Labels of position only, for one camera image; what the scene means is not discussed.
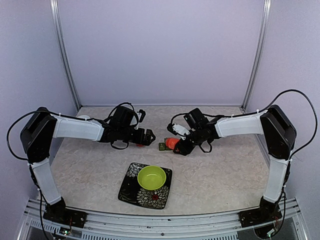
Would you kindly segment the red pill bottle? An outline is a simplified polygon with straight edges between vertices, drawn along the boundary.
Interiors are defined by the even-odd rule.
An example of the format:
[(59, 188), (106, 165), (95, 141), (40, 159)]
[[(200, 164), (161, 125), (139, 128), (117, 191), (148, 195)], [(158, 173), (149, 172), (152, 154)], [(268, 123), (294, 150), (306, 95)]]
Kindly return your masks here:
[(180, 141), (179, 138), (174, 138), (174, 137), (168, 137), (165, 140), (165, 145), (167, 148), (170, 150), (174, 150), (176, 147), (176, 144)]

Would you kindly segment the green pill organizer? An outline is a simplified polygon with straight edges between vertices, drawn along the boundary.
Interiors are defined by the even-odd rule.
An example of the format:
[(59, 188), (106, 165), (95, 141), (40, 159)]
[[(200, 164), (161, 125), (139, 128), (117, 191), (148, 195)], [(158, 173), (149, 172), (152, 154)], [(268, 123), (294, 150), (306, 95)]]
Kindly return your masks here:
[(158, 150), (159, 151), (172, 151), (172, 149), (167, 146), (167, 139), (169, 139), (169, 138), (165, 137), (162, 142), (158, 143)]

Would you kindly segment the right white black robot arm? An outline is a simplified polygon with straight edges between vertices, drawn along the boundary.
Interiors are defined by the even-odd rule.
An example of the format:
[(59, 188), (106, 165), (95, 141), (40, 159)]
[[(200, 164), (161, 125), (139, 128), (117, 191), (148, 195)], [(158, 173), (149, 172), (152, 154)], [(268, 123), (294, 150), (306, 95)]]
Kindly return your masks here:
[(189, 112), (176, 114), (170, 120), (167, 130), (180, 139), (171, 146), (175, 154), (188, 156), (195, 148), (204, 154), (210, 154), (215, 148), (214, 141), (226, 138), (239, 138), (246, 135), (261, 136), (267, 152), (268, 166), (262, 168), (262, 178), (266, 180), (265, 188), (260, 183), (237, 187), (229, 185), (218, 198), (224, 205), (231, 203), (231, 208), (256, 208), (256, 218), (266, 222), (278, 208), (285, 186), (288, 181), (293, 156), (308, 146), (309, 140), (299, 148), (295, 147), (297, 130), (284, 111), (271, 101), (262, 110), (236, 115), (210, 115), (199, 108)]

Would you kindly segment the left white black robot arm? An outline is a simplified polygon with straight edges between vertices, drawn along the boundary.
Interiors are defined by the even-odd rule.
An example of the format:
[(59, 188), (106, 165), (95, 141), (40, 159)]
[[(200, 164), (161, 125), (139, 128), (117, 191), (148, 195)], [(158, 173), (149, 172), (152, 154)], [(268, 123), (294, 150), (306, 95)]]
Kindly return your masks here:
[[(55, 113), (46, 107), (39, 107), (11, 124), (6, 133), (6, 144), (13, 157), (26, 161), (39, 194), (50, 214), (63, 223), (70, 218), (70, 211), (59, 192), (51, 170), (52, 146), (64, 139), (78, 139), (109, 144), (120, 150), (115, 143), (120, 141), (127, 148), (129, 144), (149, 146), (156, 139), (151, 129), (139, 125), (145, 118), (145, 111), (128, 108), (128, 103), (116, 106), (105, 119), (88, 115), (69, 116)], [(20, 142), (25, 153), (18, 156), (12, 149), (10, 134), (14, 126), (29, 118), (20, 132)]]

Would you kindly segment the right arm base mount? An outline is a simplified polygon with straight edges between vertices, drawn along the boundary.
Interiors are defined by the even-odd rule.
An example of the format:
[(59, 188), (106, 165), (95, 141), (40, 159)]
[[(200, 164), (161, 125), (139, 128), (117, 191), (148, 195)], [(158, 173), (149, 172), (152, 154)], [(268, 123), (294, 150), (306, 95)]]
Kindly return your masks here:
[(280, 207), (273, 205), (240, 211), (238, 216), (241, 227), (245, 228), (281, 219), (283, 215)]

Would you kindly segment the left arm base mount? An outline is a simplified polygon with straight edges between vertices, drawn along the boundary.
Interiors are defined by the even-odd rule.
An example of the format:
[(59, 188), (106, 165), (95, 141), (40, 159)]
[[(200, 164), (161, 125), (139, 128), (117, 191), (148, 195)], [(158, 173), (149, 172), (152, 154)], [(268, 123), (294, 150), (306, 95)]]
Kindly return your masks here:
[(87, 219), (87, 213), (69, 208), (46, 208), (43, 218), (58, 224), (68, 225), (69, 227), (83, 228)]

